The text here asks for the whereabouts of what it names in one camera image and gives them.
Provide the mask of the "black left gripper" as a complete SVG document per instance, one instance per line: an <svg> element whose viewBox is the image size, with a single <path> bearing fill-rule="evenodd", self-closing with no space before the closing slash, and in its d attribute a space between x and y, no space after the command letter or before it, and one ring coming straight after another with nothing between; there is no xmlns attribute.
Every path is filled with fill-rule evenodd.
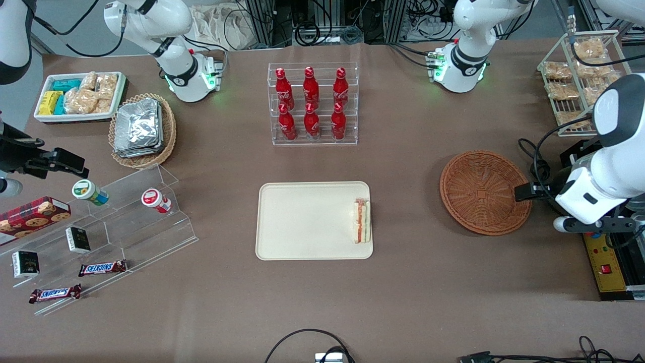
<svg viewBox="0 0 645 363"><path fill-rule="evenodd" d="M555 171L550 168L546 171L539 167L539 177L535 177L534 184L523 184L514 188L514 200L523 202L528 200L552 200L557 196L567 183L572 167L560 168Z"/></svg>

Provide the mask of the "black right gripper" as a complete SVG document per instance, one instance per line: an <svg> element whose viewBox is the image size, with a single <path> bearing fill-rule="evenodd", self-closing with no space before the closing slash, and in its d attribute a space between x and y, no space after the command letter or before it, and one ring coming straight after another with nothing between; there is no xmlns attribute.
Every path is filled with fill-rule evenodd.
<svg viewBox="0 0 645 363"><path fill-rule="evenodd" d="M43 155L47 152L40 149L45 142L40 138L14 138L2 134L1 170L7 174L26 174L46 178L49 171L60 171L88 178L89 169L85 159L62 148L55 148L50 153L50 161Z"/></svg>

